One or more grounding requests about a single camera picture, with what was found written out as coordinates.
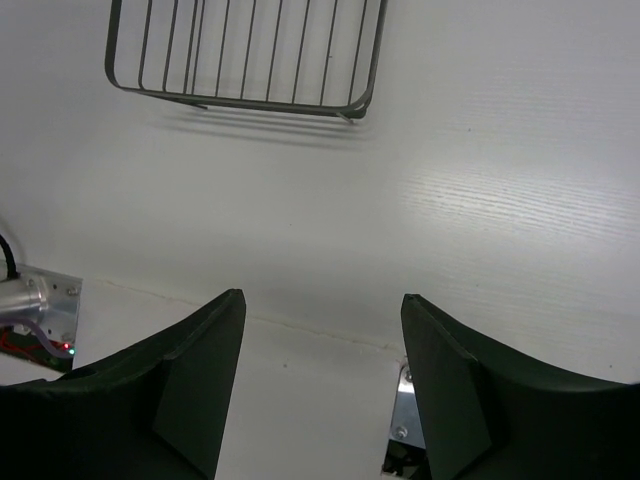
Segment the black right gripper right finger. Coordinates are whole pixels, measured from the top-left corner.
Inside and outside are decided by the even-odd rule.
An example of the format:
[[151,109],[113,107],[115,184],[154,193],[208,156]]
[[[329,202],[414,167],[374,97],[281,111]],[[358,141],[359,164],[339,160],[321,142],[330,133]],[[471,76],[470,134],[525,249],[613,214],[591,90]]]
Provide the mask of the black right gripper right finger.
[[639,386],[572,372],[401,306],[430,479],[636,479]]

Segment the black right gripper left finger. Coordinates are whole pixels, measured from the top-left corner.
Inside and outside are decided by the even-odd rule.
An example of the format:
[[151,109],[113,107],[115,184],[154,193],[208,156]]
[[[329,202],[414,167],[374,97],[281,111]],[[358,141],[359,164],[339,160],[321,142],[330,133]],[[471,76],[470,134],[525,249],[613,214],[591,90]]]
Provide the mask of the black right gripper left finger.
[[214,478],[245,319],[230,289],[55,381],[2,387],[2,478]]

